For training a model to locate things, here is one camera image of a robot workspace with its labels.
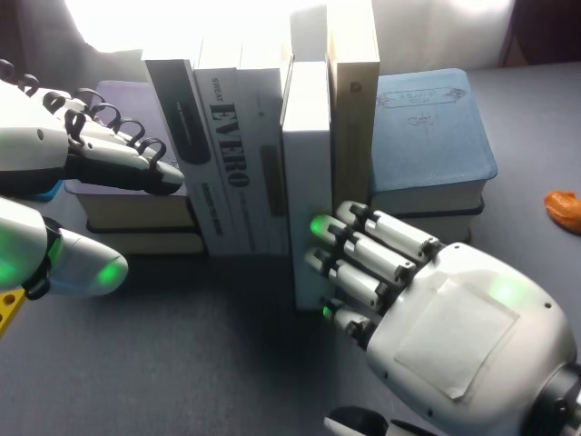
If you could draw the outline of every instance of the blue book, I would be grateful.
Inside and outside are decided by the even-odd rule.
[[[371,204],[387,213],[469,211],[497,175],[466,73],[379,78]]]

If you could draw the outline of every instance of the yellow perforated piece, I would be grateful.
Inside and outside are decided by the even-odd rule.
[[[0,338],[8,329],[8,325],[10,325],[25,300],[25,290],[22,288],[0,293]]]

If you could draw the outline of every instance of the white book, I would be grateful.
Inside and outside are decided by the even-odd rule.
[[[289,206],[290,249],[298,310],[320,308],[331,286],[304,261],[314,244],[310,221],[332,214],[330,104],[327,65],[296,62],[282,114],[282,142]]]
[[[185,177],[192,207],[210,256],[244,254],[230,214],[220,168],[200,105],[193,68],[202,39],[143,51],[149,81],[155,88],[172,149]]]
[[[256,181],[252,180],[253,168],[246,156],[238,122],[236,70],[240,65],[241,42],[241,35],[205,35],[194,73],[234,228],[246,254],[255,254],[264,252],[267,240],[261,229],[253,225],[260,216],[254,207]]]
[[[281,110],[291,66],[289,18],[255,26],[244,36],[236,112],[252,183],[252,228],[263,232],[258,253],[289,252],[281,160]]]

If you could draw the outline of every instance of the screw hole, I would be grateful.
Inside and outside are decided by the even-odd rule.
[[[6,295],[6,297],[2,299],[2,301],[4,302],[5,306],[9,306],[16,301],[16,297],[9,293],[8,295]]]

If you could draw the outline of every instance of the book spine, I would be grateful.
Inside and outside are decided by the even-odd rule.
[[[378,78],[379,62],[339,63],[331,68],[335,207],[349,200],[368,202]]]
[[[210,256],[244,254],[188,60],[145,61]]]
[[[289,235],[281,160],[281,70],[238,71],[238,120],[253,185],[264,254],[288,254]]]
[[[234,228],[243,238],[247,254],[266,253],[260,186],[241,138],[237,70],[209,68],[195,73]]]

